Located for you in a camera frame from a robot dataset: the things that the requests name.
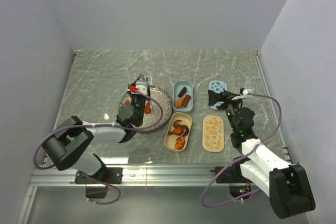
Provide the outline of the orange drumstick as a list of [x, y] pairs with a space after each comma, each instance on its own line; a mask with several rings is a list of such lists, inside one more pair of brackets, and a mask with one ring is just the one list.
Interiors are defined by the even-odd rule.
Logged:
[[176, 127], [174, 130], [169, 131], [167, 134], [168, 135], [178, 135], [181, 136], [184, 132], [184, 128], [183, 127]]

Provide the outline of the blue lunch box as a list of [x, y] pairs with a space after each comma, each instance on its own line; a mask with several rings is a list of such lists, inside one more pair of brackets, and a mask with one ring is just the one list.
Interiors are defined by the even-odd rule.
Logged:
[[[175, 102], [176, 99], [179, 98], [177, 95], [183, 87], [187, 87], [187, 92], [184, 94], [184, 96], [182, 98], [184, 98], [187, 94], [189, 94], [191, 96], [191, 100], [189, 101], [187, 107], [176, 108], [175, 105], [174, 105], [174, 102]], [[193, 109], [193, 85], [192, 85], [192, 83], [189, 82], [189, 81], [184, 81], [184, 80], [179, 80], [179, 81], [175, 82], [174, 93], [173, 93], [173, 110], [174, 110], [174, 112], [182, 112], [182, 113], [190, 114], [192, 109]]]

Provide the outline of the red-brown meat slab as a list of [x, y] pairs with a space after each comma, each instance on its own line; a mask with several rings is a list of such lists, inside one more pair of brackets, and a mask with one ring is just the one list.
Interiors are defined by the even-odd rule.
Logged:
[[188, 106], [188, 103], [189, 103], [190, 100], [191, 100], [191, 96], [190, 96], [189, 94], [187, 94], [187, 95], [183, 98], [182, 106], [183, 106], [183, 107], [187, 107], [187, 106]]

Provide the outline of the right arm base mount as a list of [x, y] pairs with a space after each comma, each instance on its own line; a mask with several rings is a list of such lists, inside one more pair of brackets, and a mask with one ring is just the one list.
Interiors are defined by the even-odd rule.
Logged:
[[240, 164], [250, 161], [249, 158], [244, 158], [226, 169], [216, 179], [217, 184], [229, 184], [229, 193], [232, 197], [237, 197], [251, 192], [251, 181], [241, 174]]

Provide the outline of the beige lunch box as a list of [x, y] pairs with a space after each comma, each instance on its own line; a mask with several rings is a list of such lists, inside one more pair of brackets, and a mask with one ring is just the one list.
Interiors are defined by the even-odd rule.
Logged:
[[[184, 132], [181, 135], [185, 138], [185, 145], [184, 145], [184, 148], [182, 150], [179, 150], [179, 151], [175, 150], [174, 145], [175, 145], [176, 139], [180, 136], [178, 136], [178, 135], [168, 135], [167, 134], [169, 131], [172, 131], [172, 130], [175, 129], [175, 127], [173, 126], [173, 122], [175, 120], [181, 120], [182, 124], [186, 125], [186, 127], [184, 127]], [[192, 127], [191, 116], [189, 116], [188, 114], [185, 114], [185, 113], [181, 113], [181, 112], [174, 113], [172, 115], [171, 119], [170, 119], [168, 130], [167, 130], [167, 133], [166, 133], [165, 138], [164, 138], [165, 147], [169, 151], [172, 151], [172, 152], [183, 152], [187, 147], [189, 135], [190, 135], [190, 132], [191, 132], [191, 127]]]

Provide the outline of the spotted orange food piece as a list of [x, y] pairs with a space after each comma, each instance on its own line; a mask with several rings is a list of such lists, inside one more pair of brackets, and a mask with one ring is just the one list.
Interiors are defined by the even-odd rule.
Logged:
[[182, 150], [184, 148], [185, 145], [185, 138], [183, 136], [180, 136], [176, 139], [174, 148], [175, 150]]

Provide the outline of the orange fried cutlet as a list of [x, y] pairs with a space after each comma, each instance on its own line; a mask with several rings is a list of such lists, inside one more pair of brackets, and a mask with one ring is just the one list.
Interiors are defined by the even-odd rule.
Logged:
[[175, 100], [174, 105], [176, 108], [181, 108], [183, 106], [184, 98], [178, 98]]

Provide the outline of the blue patterned lid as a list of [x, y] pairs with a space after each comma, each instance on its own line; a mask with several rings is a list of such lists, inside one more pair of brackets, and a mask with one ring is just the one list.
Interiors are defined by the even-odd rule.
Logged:
[[[221, 93], [228, 90], [228, 86], [224, 81], [212, 80], [209, 82], [208, 89], [214, 91], [215, 93]], [[210, 106], [213, 110], [218, 110], [218, 108], [223, 104], [223, 101], [218, 101], [215, 105]]]

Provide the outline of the orange crab claw piece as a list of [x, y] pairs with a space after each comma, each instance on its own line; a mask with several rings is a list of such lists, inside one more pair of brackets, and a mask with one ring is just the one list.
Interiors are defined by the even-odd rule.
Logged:
[[151, 109], [151, 102], [148, 101], [147, 104], [146, 104], [146, 106], [145, 106], [144, 113], [145, 114], [150, 114], [151, 111], [152, 111], [152, 109]]

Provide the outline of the black sea cucumber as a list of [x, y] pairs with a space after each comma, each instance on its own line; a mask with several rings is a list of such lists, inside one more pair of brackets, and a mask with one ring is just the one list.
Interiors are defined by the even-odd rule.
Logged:
[[187, 87], [183, 87], [180, 92], [178, 93], [178, 97], [181, 98], [184, 96], [184, 94], [187, 92]]

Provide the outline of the dark glazed food piece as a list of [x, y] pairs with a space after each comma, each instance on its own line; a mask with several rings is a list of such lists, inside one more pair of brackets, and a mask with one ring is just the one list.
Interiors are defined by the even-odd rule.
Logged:
[[181, 121], [181, 120], [175, 120], [175, 121], [173, 122], [173, 126], [174, 126], [175, 128], [178, 128], [178, 127], [186, 127], [186, 125], [182, 124], [182, 121]]

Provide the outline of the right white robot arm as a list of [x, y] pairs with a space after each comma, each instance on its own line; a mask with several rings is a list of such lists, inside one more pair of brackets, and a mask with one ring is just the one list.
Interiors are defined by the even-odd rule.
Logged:
[[284, 161], [264, 145], [253, 132], [255, 113], [243, 106], [243, 100], [256, 96], [252, 89], [240, 89], [238, 94], [208, 90], [208, 105], [221, 102], [232, 128], [231, 142], [241, 156], [219, 170], [206, 186], [211, 185], [227, 170], [238, 182], [249, 180], [263, 191], [280, 219], [313, 211], [316, 202], [307, 173], [300, 164]]

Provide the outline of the speckled round plate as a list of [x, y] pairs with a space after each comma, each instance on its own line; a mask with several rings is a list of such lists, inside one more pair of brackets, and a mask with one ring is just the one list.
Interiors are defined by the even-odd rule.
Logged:
[[151, 101], [151, 113], [144, 114], [143, 123], [138, 127], [139, 129], [145, 128], [144, 132], [154, 131], [162, 127], [167, 121], [169, 121], [173, 111], [172, 98], [165, 90], [157, 86], [150, 86], [150, 95], [161, 105], [163, 115], [158, 124], [154, 125], [161, 116], [161, 110], [156, 103]]

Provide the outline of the aluminium frame rail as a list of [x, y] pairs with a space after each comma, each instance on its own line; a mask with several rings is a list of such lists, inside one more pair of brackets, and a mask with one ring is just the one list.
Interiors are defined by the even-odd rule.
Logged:
[[[173, 165], [109, 165], [122, 170], [121, 183], [117, 187], [204, 187], [215, 176], [215, 167], [224, 164], [173, 164]], [[77, 186], [76, 170], [59, 171], [34, 169], [28, 185], [30, 187]]]

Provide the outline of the beige patterned lid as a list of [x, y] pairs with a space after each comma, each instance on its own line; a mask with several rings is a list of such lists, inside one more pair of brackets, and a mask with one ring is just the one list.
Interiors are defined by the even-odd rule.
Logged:
[[208, 115], [203, 119], [202, 146], [208, 152], [219, 153], [225, 147], [224, 121], [219, 116]]

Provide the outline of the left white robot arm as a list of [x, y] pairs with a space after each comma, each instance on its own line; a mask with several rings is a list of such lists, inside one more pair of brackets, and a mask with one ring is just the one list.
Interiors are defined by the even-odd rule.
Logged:
[[98, 155], [89, 154], [86, 149], [93, 140], [128, 142], [141, 130], [146, 101], [150, 97], [148, 79], [139, 74], [128, 85], [128, 94], [131, 103], [122, 106], [116, 121], [110, 125], [85, 123], [77, 116], [65, 120], [40, 144], [53, 163], [50, 167], [58, 170], [76, 169], [86, 173], [92, 182], [102, 182], [106, 177], [106, 165]]

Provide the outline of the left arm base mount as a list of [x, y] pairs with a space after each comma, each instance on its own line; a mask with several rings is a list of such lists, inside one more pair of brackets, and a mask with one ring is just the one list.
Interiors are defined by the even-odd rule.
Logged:
[[89, 199], [104, 199], [107, 196], [109, 185], [119, 185], [122, 182], [123, 168], [107, 167], [98, 171], [95, 175], [85, 175], [77, 171], [75, 176], [76, 185], [85, 185], [85, 194]]

